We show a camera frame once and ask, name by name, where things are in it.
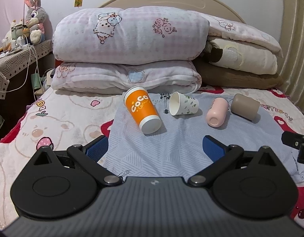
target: gray stuffed rabbit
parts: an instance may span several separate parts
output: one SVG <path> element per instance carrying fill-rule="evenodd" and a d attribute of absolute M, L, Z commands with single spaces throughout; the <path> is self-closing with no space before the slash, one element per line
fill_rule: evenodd
<path fill-rule="evenodd" d="M 41 0 L 25 0 L 25 3 L 29 8 L 25 23 L 30 28 L 30 41 L 39 44 L 45 40 L 43 22 L 47 13 L 41 7 Z"/>

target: pillow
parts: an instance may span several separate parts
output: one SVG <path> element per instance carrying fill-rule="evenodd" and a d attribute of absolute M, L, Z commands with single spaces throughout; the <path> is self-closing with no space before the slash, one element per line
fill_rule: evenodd
<path fill-rule="evenodd" d="M 193 93 L 201 77 L 190 61 L 158 61 L 140 66 L 64 62 L 57 67 L 51 87 L 75 92 L 122 94 L 134 86 L 155 93 Z"/>
<path fill-rule="evenodd" d="M 209 21 L 178 8 L 93 8 L 65 17 L 53 34 L 57 60 L 141 65 L 192 60 L 205 48 Z"/>
<path fill-rule="evenodd" d="M 209 63 L 254 74 L 275 74 L 277 58 L 268 49 L 257 44 L 208 37 L 203 51 Z"/>
<path fill-rule="evenodd" d="M 193 60 L 193 63 L 201 75 L 203 83 L 211 86 L 269 89 L 284 83 L 282 77 L 277 73 L 256 75 L 234 69 L 225 69 L 206 63 L 199 57 Z"/>
<path fill-rule="evenodd" d="M 209 20 L 209 36 L 222 37 L 224 39 L 235 41 L 251 42 L 269 49 L 273 54 L 281 58 L 283 57 L 282 48 L 276 39 L 261 30 L 241 22 L 226 20 L 198 11 L 193 12 L 202 15 L 204 18 Z"/>

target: white paper cup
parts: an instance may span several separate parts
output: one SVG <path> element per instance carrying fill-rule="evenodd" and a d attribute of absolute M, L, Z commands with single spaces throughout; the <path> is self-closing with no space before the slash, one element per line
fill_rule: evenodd
<path fill-rule="evenodd" d="M 162 125 L 146 89 L 140 86 L 130 88 L 124 103 L 144 134 L 156 132 Z"/>
<path fill-rule="evenodd" d="M 170 98 L 170 113 L 172 116 L 195 114 L 199 109 L 199 101 L 193 97 L 175 92 Z"/>

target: wall decoration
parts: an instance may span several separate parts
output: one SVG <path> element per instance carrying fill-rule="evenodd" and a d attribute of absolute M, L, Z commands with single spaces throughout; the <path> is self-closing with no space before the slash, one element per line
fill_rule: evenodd
<path fill-rule="evenodd" d="M 83 4 L 83 0 L 75 0 L 74 7 L 81 7 Z"/>

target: bed headboard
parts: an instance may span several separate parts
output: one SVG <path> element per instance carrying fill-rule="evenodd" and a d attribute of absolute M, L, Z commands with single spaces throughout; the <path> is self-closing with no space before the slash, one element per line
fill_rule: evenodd
<path fill-rule="evenodd" d="M 245 23 L 234 10 L 219 0 L 110 0 L 100 7 L 126 9 L 141 6 L 170 6 Z"/>

